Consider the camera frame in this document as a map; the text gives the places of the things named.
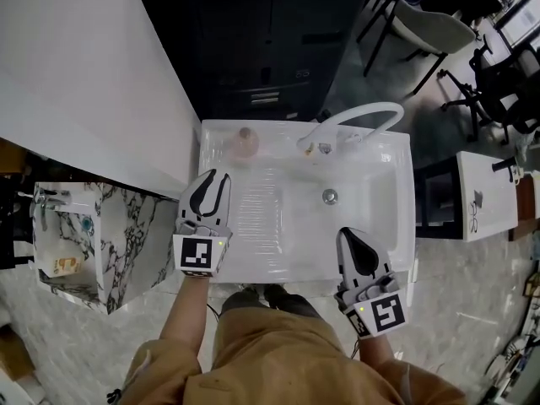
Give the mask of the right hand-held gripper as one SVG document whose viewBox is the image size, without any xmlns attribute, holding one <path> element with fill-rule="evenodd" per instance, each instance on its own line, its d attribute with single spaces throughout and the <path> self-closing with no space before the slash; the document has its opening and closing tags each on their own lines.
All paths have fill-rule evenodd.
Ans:
<svg viewBox="0 0 540 405">
<path fill-rule="evenodd" d="M 375 238 L 341 228 L 337 258 L 343 281 L 334 298 L 359 338 L 376 338 L 408 323 L 406 290 L 390 272 L 388 252 Z M 358 284 L 370 285 L 362 289 Z"/>
</svg>

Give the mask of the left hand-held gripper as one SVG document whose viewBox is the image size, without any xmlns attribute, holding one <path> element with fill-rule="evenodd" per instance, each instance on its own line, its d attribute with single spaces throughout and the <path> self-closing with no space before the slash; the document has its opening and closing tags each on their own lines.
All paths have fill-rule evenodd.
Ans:
<svg viewBox="0 0 540 405">
<path fill-rule="evenodd" d="M 179 199 L 173 252 L 175 268 L 186 276 L 216 277 L 230 247 L 231 179 L 216 173 L 211 169 L 199 175 Z"/>
</svg>

